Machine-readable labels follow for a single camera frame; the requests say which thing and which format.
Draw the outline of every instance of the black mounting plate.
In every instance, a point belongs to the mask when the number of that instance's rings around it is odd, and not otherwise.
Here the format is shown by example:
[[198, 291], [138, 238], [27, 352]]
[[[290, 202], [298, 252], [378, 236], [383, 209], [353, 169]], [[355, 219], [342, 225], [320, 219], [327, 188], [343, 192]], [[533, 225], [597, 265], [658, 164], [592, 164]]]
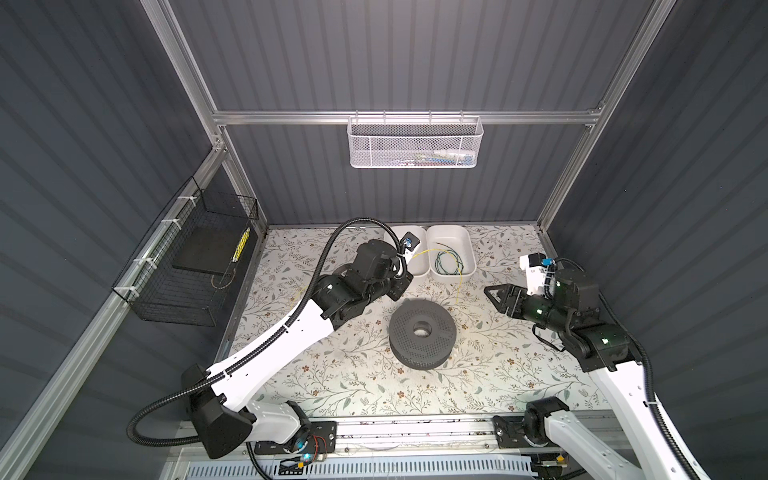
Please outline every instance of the black mounting plate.
[[256, 455], [298, 455], [299, 453], [314, 453], [315, 452], [315, 439], [325, 439], [319, 441], [317, 446], [318, 455], [321, 453], [333, 453], [336, 451], [336, 422], [312, 422], [310, 425], [310, 436], [306, 440], [306, 446], [301, 452], [290, 452], [287, 444], [275, 443], [275, 442], [255, 442], [253, 446], [253, 453]]
[[493, 434], [500, 449], [523, 449], [531, 445], [523, 433], [523, 415], [493, 416]]

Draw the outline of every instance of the red wire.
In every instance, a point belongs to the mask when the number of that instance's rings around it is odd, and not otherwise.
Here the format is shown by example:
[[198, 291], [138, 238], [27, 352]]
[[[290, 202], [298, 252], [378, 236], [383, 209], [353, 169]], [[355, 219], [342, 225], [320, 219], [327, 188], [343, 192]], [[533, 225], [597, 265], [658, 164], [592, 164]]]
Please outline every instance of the red wire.
[[312, 457], [312, 461], [314, 462], [317, 458], [317, 447], [319, 446], [319, 442], [317, 441], [317, 437], [312, 435], [312, 438], [315, 439], [315, 456]]
[[320, 437], [320, 440], [323, 440], [323, 449], [325, 450], [325, 454], [328, 455], [328, 444], [326, 443], [325, 437]]

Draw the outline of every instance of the black motor housing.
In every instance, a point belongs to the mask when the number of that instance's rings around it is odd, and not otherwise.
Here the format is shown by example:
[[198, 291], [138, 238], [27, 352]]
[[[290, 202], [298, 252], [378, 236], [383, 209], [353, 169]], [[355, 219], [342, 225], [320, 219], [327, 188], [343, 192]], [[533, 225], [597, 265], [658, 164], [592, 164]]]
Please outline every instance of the black motor housing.
[[[205, 372], [195, 364], [181, 374], [181, 385], [186, 389], [205, 379]], [[205, 452], [211, 459], [221, 458], [242, 445], [256, 421], [256, 417], [245, 409], [234, 412], [225, 408], [210, 387], [185, 396], [184, 404]]]

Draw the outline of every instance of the white plastic bin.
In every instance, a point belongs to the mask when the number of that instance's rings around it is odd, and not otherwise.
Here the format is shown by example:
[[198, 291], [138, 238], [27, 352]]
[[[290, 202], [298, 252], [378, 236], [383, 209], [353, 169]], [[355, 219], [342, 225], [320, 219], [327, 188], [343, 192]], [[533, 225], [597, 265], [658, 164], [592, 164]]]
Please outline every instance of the white plastic bin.
[[[403, 235], [408, 232], [413, 233], [419, 238], [419, 245], [416, 246], [416, 250], [413, 252], [414, 255], [427, 249], [427, 231], [423, 228], [416, 225], [398, 225], [397, 227], [392, 227], [392, 231], [395, 232], [395, 235], [397, 235], [398, 238], [402, 238]], [[384, 241], [390, 245], [395, 244], [387, 232], [384, 232]], [[427, 277], [427, 274], [429, 273], [428, 255], [429, 253], [424, 253], [423, 255], [412, 258], [411, 261], [408, 262], [408, 271], [413, 275], [411, 285], [421, 283]]]
[[[475, 251], [472, 249], [472, 241], [469, 238], [469, 232], [459, 225], [435, 225], [427, 229], [427, 245], [429, 249], [444, 249], [445, 246], [451, 247], [462, 258], [464, 269], [462, 271], [462, 282], [466, 282], [470, 276], [477, 270], [477, 260], [475, 260]], [[458, 284], [459, 275], [442, 275], [435, 272], [435, 261], [440, 254], [437, 250], [427, 253], [429, 255], [429, 272], [432, 278], [442, 283]], [[440, 259], [447, 269], [455, 265], [453, 255], [444, 254]]]

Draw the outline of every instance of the spool center hole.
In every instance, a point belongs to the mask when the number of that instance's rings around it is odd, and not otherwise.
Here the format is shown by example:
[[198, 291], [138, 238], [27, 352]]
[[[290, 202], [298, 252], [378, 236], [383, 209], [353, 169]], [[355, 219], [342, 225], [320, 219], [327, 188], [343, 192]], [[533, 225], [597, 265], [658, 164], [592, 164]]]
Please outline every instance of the spool center hole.
[[432, 327], [422, 320], [413, 324], [413, 334], [421, 338], [432, 335]]

